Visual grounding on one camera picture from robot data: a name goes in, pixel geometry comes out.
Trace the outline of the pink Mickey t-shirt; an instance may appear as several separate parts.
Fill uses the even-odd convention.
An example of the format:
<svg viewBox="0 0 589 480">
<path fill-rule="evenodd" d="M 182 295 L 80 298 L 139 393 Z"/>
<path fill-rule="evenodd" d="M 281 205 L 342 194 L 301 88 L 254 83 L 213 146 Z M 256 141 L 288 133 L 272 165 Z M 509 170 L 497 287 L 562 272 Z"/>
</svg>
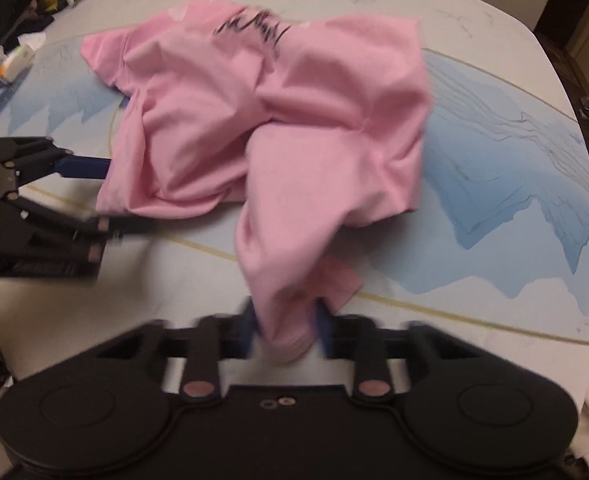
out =
<svg viewBox="0 0 589 480">
<path fill-rule="evenodd" d="M 128 100 L 98 209 L 187 219 L 240 203 L 236 255 L 264 344 L 302 356 L 315 300 L 340 309 L 360 288 L 329 255 L 337 231 L 418 206 L 431 112 L 419 24 L 292 23 L 194 0 L 90 35 L 81 55 Z"/>
</svg>

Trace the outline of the white tube bottle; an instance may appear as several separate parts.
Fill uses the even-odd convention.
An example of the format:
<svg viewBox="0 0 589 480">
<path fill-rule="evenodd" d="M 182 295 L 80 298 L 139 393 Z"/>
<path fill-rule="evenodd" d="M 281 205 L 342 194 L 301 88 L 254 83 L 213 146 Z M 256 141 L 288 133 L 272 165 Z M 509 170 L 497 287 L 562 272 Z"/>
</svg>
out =
<svg viewBox="0 0 589 480">
<path fill-rule="evenodd" d="M 16 47 L 0 61 L 0 84 L 8 86 L 27 70 L 35 58 L 35 51 L 27 44 Z"/>
</svg>

